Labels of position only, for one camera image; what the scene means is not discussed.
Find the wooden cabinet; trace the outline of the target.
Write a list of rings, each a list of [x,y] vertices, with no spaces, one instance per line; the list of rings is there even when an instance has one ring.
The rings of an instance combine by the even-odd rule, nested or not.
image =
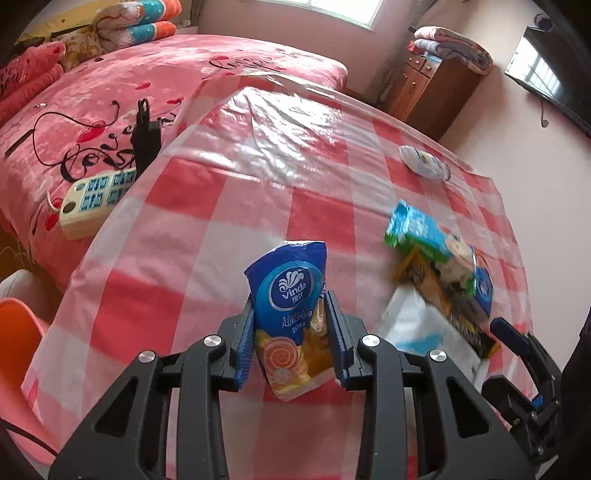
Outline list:
[[[381,109],[439,141],[456,120],[483,76],[459,60],[406,51]]]

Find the window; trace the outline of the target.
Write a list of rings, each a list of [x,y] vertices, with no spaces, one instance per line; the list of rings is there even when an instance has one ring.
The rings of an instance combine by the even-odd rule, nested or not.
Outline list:
[[[263,0],[263,3],[300,8],[371,30],[383,0]]]

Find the folded blanket on cabinet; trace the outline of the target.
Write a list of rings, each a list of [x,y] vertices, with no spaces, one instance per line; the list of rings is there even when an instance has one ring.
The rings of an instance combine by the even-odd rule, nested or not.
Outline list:
[[[494,67],[494,61],[484,47],[445,27],[420,27],[414,32],[413,43],[443,60],[458,60],[481,76],[487,76]]]

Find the black charger adapter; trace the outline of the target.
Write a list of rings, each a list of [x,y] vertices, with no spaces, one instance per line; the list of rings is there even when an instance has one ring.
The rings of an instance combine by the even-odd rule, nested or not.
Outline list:
[[[147,99],[137,102],[135,126],[131,134],[136,178],[139,178],[158,156],[161,149],[161,121],[150,117]]]

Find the white pouch with teal swoosh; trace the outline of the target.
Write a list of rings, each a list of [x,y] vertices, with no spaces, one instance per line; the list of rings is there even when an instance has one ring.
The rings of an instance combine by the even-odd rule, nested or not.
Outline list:
[[[394,290],[378,325],[378,335],[398,350],[425,356],[440,349],[461,372],[482,390],[490,362],[482,359],[439,310],[427,303],[411,285]]]

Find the red white checkered tablecloth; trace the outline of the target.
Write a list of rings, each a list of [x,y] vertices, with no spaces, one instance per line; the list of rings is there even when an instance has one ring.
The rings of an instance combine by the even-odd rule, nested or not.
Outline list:
[[[280,78],[180,115],[173,141],[109,215],[73,271],[22,388],[58,446],[143,350],[182,351],[242,311],[245,269],[287,240],[321,240],[342,310],[376,331],[400,260],[384,242],[400,200],[484,256],[494,312],[532,325],[526,273],[494,182],[410,127]],[[415,174],[401,145],[451,170]]]

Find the pink bed with bedspread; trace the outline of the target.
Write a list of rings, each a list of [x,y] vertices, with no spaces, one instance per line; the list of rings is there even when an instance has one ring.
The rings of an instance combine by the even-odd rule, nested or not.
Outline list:
[[[86,61],[20,107],[1,128],[1,227],[64,289],[91,241],[68,240],[48,203],[75,181],[133,165],[137,103],[168,133],[207,80],[249,73],[297,76],[342,91],[341,62],[263,40],[174,36]]]

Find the orange plastic chair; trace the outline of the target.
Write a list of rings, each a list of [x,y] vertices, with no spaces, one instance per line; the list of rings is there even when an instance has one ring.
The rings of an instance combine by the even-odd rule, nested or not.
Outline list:
[[[22,301],[1,301],[1,419],[19,427],[53,450],[59,447],[33,411],[38,385],[21,390],[27,370],[48,324],[37,317]]]

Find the wall mounted black television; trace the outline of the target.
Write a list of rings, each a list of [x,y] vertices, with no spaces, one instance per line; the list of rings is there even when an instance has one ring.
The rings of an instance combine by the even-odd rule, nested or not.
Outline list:
[[[590,136],[590,71],[559,33],[528,26],[505,75],[554,105]]]

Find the blue vinda tissue pack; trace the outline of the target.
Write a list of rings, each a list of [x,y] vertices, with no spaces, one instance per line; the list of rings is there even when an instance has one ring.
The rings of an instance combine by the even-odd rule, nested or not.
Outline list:
[[[254,348],[271,392],[290,401],[332,377],[322,241],[283,242],[245,270]]]

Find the pink pillows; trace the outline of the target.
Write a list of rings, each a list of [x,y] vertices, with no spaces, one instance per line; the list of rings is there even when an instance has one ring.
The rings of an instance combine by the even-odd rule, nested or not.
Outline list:
[[[61,41],[31,46],[1,69],[1,125],[63,75]]]

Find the white round lid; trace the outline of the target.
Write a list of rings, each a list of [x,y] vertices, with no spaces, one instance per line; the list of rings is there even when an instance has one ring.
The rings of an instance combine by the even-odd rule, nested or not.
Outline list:
[[[437,181],[451,178],[449,166],[438,157],[410,145],[401,145],[399,152],[404,164],[415,174]]]

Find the cream power strip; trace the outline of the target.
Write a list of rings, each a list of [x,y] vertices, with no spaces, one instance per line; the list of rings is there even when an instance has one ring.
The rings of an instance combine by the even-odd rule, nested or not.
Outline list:
[[[94,237],[136,179],[136,169],[105,171],[76,181],[68,190],[59,213],[66,239]]]

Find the rolled colourful quilt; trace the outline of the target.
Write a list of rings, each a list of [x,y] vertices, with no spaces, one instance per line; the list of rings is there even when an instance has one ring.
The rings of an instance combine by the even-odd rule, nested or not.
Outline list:
[[[103,49],[112,52],[173,36],[171,19],[181,12],[178,0],[121,2],[99,11],[92,25]]]

